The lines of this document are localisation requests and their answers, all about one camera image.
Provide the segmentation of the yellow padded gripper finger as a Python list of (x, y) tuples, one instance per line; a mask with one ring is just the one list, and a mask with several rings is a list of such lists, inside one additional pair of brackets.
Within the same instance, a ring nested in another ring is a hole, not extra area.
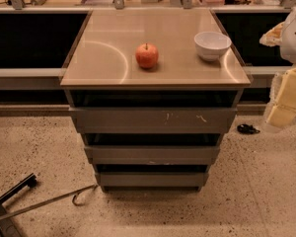
[(275, 27), (273, 27), (267, 33), (263, 34), (262, 37), (259, 39), (259, 43), (263, 44), (265, 46), (270, 46), (270, 47), (281, 45), (281, 43), (282, 43), (282, 38), (281, 38), (282, 29), (283, 29), (283, 22), (277, 24)]
[(296, 65), (276, 73), (270, 88), (270, 101), (264, 111), (264, 123), (283, 128), (296, 117)]

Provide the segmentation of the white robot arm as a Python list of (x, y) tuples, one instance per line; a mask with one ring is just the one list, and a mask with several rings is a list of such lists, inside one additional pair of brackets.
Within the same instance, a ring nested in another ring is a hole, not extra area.
[(296, 117), (296, 6), (284, 22), (263, 34), (259, 42), (266, 46), (278, 45), (280, 56), (293, 64), (286, 72), (273, 77), (270, 101), (263, 115), (263, 128), (278, 132)]

